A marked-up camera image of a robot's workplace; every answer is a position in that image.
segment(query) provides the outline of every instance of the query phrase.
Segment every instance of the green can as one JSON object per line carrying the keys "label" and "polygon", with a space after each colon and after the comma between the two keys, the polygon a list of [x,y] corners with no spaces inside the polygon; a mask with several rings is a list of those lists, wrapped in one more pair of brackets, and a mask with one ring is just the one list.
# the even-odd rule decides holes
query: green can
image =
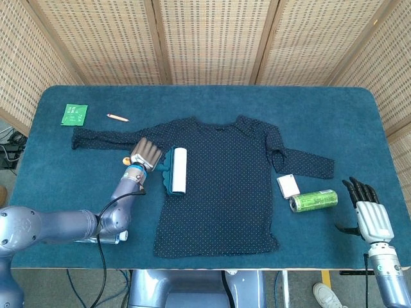
{"label": "green can", "polygon": [[291,209],[296,213],[323,209],[324,207],[334,207],[337,203],[337,193],[331,189],[311,192],[309,194],[300,194],[290,198]]}

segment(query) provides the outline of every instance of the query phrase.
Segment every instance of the floor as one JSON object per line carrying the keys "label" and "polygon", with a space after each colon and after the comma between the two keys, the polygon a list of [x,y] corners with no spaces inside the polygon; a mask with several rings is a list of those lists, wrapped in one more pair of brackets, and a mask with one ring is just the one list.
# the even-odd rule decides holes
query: floor
{"label": "floor", "polygon": [[[7,125],[0,120],[0,131]],[[15,183],[15,175],[9,170],[0,170],[0,185],[6,186],[9,196],[12,194]],[[24,289],[26,308],[45,307],[82,307],[75,297],[66,271],[64,269],[13,269],[13,276]],[[277,272],[266,271],[266,299],[267,307],[274,308],[274,280]],[[89,307],[96,298],[102,280],[102,270],[98,269],[72,269],[73,284],[78,293]],[[411,270],[405,271],[408,285],[411,286]],[[290,286],[291,308],[318,308],[311,288],[316,282],[321,281],[319,271],[290,271],[288,274]],[[122,292],[125,288],[125,278],[120,271],[109,270],[107,285],[102,300]],[[337,271],[331,272],[331,285],[343,305],[349,308],[365,307],[365,277],[340,276]],[[121,306],[123,294],[109,300],[98,307],[117,308]],[[281,276],[277,280],[277,307],[283,305],[283,289]],[[373,276],[369,277],[369,307],[384,307],[380,293]]]}

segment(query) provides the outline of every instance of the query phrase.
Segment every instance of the blue felt surface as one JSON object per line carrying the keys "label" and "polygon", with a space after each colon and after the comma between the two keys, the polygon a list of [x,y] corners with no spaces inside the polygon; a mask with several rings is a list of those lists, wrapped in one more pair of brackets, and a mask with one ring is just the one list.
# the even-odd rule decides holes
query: blue felt surface
{"label": "blue felt surface", "polygon": [[[365,89],[333,87],[231,86],[56,86],[43,94],[28,139],[11,205],[41,211],[98,212],[125,167],[127,151],[71,149],[72,127],[60,126],[66,104],[89,106],[85,128],[136,131],[173,119],[196,116],[206,123],[233,122],[243,114],[279,127],[288,148],[335,159],[335,177],[296,176],[302,193],[334,189],[336,207],[294,214],[283,200],[272,171],[272,232],[281,247],[273,253],[234,257],[153,256],[164,187],[161,173],[146,180],[129,238],[103,247],[110,268],[363,268],[368,245],[341,234],[334,222],[354,226],[354,211],[342,179],[355,176],[374,186],[386,205],[403,266],[411,266],[411,223],[395,174],[374,98]],[[106,117],[129,118],[122,123]],[[15,256],[14,267],[100,268],[96,245],[39,244]]]}

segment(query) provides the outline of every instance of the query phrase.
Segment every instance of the person's foot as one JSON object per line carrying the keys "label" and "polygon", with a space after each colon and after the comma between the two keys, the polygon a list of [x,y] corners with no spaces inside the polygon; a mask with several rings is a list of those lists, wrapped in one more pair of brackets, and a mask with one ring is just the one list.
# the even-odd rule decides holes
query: person's foot
{"label": "person's foot", "polygon": [[316,283],[313,286],[313,293],[315,299],[318,301],[322,308],[347,308],[347,306],[343,306],[335,295],[333,290],[331,290],[325,284],[320,282]]}
{"label": "person's foot", "polygon": [[6,203],[6,199],[7,199],[7,189],[3,185],[0,185],[0,207],[4,207],[4,204]]}

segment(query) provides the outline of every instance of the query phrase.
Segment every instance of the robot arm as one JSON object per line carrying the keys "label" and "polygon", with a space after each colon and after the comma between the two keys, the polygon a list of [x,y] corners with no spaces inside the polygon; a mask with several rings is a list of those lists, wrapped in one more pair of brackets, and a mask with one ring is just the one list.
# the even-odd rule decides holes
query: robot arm
{"label": "robot arm", "polygon": [[142,138],[130,156],[128,166],[111,202],[99,213],[70,210],[52,213],[27,207],[0,210],[0,307],[21,308],[22,289],[13,279],[10,265],[13,256],[38,242],[68,242],[122,233],[128,229],[131,210],[137,195],[145,194],[143,183],[161,157],[161,150]]}
{"label": "robot arm", "polygon": [[350,177],[343,181],[353,203],[358,226],[337,228],[345,233],[361,236],[371,245],[368,251],[383,303],[386,307],[411,307],[403,271],[394,247],[389,242],[394,238],[391,222],[385,207],[380,204],[375,190]]}

